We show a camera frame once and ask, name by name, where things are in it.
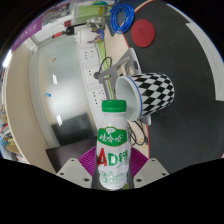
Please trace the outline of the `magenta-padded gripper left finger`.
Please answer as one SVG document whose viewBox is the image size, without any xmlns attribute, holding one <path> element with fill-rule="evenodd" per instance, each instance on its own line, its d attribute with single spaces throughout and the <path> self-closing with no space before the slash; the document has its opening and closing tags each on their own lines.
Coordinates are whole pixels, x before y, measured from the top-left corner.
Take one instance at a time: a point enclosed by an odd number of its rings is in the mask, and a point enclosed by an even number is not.
<svg viewBox="0 0 224 224">
<path fill-rule="evenodd" d="M 96 189 L 96 148 L 91 148 L 79 158 L 70 158 L 57 172 L 57 176 L 83 188 Z"/>
</svg>

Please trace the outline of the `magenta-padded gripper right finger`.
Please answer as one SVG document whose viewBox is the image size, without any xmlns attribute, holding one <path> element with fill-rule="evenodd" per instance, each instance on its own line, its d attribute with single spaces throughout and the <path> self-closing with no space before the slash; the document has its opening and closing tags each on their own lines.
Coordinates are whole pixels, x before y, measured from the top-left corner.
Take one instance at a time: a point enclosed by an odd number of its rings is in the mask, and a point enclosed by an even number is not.
<svg viewBox="0 0 224 224">
<path fill-rule="evenodd" d="M 169 173 L 156 158 L 148 159 L 135 148 L 131 148 L 128 186 L 137 189 L 168 176 Z"/>
</svg>

